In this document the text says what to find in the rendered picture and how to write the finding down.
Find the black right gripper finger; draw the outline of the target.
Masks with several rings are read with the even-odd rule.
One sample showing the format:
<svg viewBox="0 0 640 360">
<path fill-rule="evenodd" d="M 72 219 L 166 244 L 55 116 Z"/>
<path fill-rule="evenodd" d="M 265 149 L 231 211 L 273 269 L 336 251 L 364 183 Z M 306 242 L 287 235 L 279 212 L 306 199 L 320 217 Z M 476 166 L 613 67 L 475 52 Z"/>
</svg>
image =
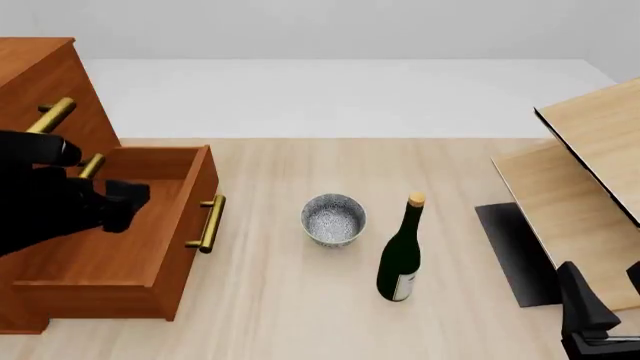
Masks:
<svg viewBox="0 0 640 360">
<path fill-rule="evenodd" d="M 561 332 L 606 332 L 621 323 L 593 292 L 578 267 L 565 261 L 557 269 L 562 296 Z"/>
<path fill-rule="evenodd" d="M 636 292 L 640 294 L 640 261 L 630 266 L 626 273 Z"/>
</svg>

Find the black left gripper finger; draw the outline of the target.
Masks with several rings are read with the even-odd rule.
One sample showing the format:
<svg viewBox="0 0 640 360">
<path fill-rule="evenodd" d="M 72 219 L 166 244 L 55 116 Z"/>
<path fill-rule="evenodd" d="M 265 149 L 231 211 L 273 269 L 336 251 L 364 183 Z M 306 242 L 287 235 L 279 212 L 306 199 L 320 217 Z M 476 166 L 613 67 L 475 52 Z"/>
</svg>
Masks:
<svg viewBox="0 0 640 360">
<path fill-rule="evenodd" d="M 102 229 L 107 233 L 123 233 L 133 218 L 134 211 L 129 205 L 108 206 L 102 214 Z"/>
<path fill-rule="evenodd" d="M 142 209 L 151 198 L 150 187 L 147 184 L 107 180 L 105 186 L 107 197 L 118 197 L 121 200 L 126 200 L 134 211 Z"/>
</svg>

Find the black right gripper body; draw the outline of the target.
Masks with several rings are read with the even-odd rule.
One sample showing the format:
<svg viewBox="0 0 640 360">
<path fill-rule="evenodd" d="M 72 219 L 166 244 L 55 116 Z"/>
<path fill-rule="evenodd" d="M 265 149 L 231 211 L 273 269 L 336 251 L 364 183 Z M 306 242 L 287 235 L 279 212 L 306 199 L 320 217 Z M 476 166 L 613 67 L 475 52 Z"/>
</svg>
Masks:
<svg viewBox="0 0 640 360">
<path fill-rule="evenodd" d="M 569 360 L 640 360 L 640 335 L 610 336 L 604 330 L 563 326 L 561 344 Z"/>
</svg>

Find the open wooden drawer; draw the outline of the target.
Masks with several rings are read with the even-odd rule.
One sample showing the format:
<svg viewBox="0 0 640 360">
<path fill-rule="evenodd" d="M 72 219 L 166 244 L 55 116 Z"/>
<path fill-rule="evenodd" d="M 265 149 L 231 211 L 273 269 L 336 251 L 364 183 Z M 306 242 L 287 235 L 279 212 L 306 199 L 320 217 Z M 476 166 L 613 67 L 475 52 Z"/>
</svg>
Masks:
<svg viewBox="0 0 640 360">
<path fill-rule="evenodd" d="M 92 229 L 59 237 L 13 287 L 49 321 L 61 318 L 173 320 L 214 199 L 218 175 L 208 146 L 121 147 L 95 176 L 145 183 L 151 199 L 123 233 Z"/>
</svg>

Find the wooden cabinet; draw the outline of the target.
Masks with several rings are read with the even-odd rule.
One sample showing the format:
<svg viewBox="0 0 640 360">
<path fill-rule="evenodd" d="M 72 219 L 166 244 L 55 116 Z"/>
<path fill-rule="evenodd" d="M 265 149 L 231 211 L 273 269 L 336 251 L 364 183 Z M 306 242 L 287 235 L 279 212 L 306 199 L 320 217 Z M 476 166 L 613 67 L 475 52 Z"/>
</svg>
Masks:
<svg viewBox="0 0 640 360">
<path fill-rule="evenodd" d="M 0 129 L 24 131 L 40 117 L 37 107 L 72 98 L 76 109 L 55 133 L 85 157 L 120 146 L 76 52 L 73 38 L 0 38 Z M 52 239 L 0 257 L 0 335 L 39 335 L 49 317 L 13 287 L 30 265 L 42 263 Z"/>
</svg>

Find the dark green wine bottle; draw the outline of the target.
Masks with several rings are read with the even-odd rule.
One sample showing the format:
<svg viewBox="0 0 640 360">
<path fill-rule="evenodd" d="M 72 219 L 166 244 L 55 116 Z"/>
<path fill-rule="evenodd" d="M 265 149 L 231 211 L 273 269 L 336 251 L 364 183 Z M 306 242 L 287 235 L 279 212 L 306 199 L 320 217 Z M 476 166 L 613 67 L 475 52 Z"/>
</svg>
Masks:
<svg viewBox="0 0 640 360">
<path fill-rule="evenodd" d="M 378 267 L 376 287 L 388 301 L 402 302 L 411 295 L 421 265 L 418 228 L 426 196 L 412 192 L 407 200 L 402 223 L 387 242 Z"/>
</svg>

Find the pale wooden rack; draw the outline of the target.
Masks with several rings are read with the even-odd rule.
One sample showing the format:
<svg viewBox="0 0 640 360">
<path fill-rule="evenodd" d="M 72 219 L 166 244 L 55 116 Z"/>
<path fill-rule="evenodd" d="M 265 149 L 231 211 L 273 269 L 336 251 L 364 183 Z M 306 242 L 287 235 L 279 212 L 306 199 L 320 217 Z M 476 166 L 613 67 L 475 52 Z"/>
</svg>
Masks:
<svg viewBox="0 0 640 360">
<path fill-rule="evenodd" d="M 551 139 L 494 157 L 512 201 L 476 209 L 512 293 L 558 304 L 572 262 L 610 309 L 640 308 L 640 77 L 535 114 Z"/>
</svg>

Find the blue patterned bowl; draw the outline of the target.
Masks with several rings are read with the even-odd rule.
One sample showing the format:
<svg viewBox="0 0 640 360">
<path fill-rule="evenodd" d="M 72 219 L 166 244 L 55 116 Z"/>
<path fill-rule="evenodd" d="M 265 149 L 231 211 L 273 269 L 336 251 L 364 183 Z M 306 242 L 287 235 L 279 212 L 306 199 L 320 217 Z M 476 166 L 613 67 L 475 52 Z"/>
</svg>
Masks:
<svg viewBox="0 0 640 360">
<path fill-rule="evenodd" d="M 367 224 L 364 207 L 344 194 L 320 194 L 301 209 L 302 229 L 317 245 L 343 248 L 363 233 Z"/>
</svg>

